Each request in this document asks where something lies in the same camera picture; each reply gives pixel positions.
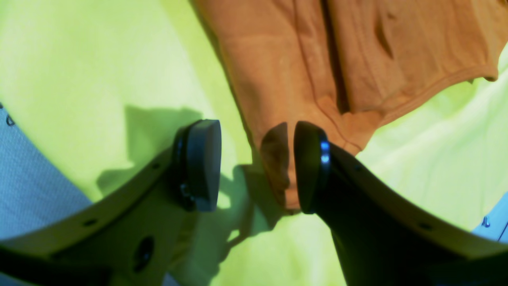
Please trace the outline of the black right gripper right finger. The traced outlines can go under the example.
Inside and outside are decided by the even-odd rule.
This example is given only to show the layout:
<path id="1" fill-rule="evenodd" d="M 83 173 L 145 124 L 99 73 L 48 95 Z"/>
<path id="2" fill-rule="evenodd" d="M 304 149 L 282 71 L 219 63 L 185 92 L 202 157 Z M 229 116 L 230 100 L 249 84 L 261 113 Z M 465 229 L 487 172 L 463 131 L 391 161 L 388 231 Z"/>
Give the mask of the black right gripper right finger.
<path id="1" fill-rule="evenodd" d="M 301 210 L 330 228 L 348 286 L 506 286 L 506 243 L 419 208 L 310 122 L 296 125 L 294 165 Z"/>

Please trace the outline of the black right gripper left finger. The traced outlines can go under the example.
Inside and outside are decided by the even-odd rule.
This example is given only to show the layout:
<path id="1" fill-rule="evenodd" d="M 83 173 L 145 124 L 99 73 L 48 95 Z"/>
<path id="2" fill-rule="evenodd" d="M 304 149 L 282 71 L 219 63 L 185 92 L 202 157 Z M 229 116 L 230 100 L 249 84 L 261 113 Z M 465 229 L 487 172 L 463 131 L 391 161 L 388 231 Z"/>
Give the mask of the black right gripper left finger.
<path id="1" fill-rule="evenodd" d="M 1 272 L 36 286 L 161 286 L 189 212 L 216 209 L 221 125 L 200 120 L 118 190 L 1 242 Z"/>

